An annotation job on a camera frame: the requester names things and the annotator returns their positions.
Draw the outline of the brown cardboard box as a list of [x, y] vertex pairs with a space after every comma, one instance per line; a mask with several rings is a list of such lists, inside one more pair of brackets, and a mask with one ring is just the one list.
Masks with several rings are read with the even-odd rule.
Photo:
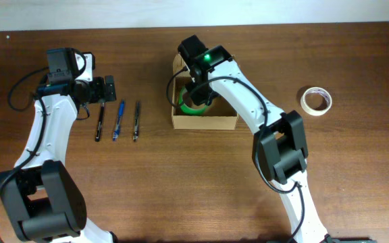
[[[173, 103], [178, 103], [180, 91], [188, 82], [188, 71], [173, 79], [170, 84], [170, 98]], [[180, 108], [172, 107], [171, 117], [175, 130], [234, 130], [239, 115], [224, 98], [217, 97], [202, 115], [190, 115]]]

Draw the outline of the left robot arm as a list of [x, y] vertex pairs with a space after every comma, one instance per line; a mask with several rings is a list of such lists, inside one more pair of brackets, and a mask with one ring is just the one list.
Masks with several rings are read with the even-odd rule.
[[95, 77], [95, 56], [74, 48], [47, 51], [45, 76], [32, 95], [34, 121], [14, 168], [0, 172], [0, 200], [23, 242], [117, 242], [87, 216], [65, 167], [80, 108], [116, 100], [113, 76]]

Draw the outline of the dark grey pen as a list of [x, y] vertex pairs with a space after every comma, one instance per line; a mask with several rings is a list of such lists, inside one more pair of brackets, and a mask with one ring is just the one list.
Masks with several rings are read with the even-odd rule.
[[139, 136], [139, 116], [140, 116], [140, 101], [136, 102], [136, 109], [134, 113], [134, 133], [133, 141], [136, 142]]

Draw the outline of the blue pen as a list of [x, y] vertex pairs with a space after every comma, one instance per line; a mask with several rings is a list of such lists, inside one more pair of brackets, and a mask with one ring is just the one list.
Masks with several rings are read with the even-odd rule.
[[120, 135], [120, 130], [121, 130], [121, 120], [122, 116], [124, 114], [124, 107], [125, 107], [125, 100], [121, 100], [120, 105], [118, 107], [118, 113], [117, 113], [117, 118], [116, 118], [116, 123], [115, 123], [115, 129], [113, 131], [113, 136], [112, 140], [115, 142], [118, 139], [118, 136]]

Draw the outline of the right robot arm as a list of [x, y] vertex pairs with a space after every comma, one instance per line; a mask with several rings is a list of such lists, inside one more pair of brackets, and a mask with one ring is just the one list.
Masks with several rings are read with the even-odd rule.
[[180, 43], [178, 54], [191, 78], [185, 100], [210, 105], [222, 97], [252, 132], [254, 166], [266, 186], [280, 195], [291, 226], [289, 242], [331, 242], [308, 187], [302, 117], [270, 103], [223, 46], [209, 49], [192, 35]]

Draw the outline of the black pen with clip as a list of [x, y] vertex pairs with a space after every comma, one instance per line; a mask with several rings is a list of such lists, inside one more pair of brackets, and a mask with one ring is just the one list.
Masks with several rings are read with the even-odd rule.
[[99, 142], [101, 139], [104, 112], [105, 112], [105, 104], [101, 103], [99, 119], [98, 119], [98, 123], [97, 123], [97, 130], [96, 130], [96, 134], [95, 134], [95, 142]]

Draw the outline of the green tape roll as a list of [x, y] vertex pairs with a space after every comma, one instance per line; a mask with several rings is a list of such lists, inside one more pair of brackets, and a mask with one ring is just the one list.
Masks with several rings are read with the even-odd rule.
[[195, 116], [200, 116], [200, 115], [204, 114], [204, 112], [206, 112], [206, 110], [208, 110], [209, 106], [208, 105], [204, 105], [201, 108], [189, 107], [184, 102], [184, 95], [187, 94], [187, 93], [188, 93], [187, 89], [185, 87], [182, 87], [182, 89], [180, 91], [180, 94], [179, 94], [179, 98], [178, 98], [178, 102], [182, 104], [180, 106], [180, 109], [182, 110], [182, 112], [187, 114], [187, 115], [195, 115]]

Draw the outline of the beige masking tape roll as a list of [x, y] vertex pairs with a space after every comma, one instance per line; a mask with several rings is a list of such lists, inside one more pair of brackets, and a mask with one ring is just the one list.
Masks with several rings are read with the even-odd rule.
[[[317, 94], [317, 95], [322, 96], [324, 101], [326, 102], [326, 108], [322, 109], [322, 110], [316, 110], [316, 109], [310, 107], [307, 104], [307, 100], [306, 100], [306, 97], [309, 94]], [[303, 93], [303, 95], [301, 97], [301, 100], [300, 100], [300, 104], [301, 104], [301, 107], [303, 108], [303, 110], [306, 113], [308, 113], [309, 115], [312, 115], [312, 116], [322, 116], [322, 115], [324, 115], [325, 113], [327, 113], [331, 109], [331, 107], [332, 107], [332, 96], [326, 89], [315, 86], [315, 87], [308, 88]]]

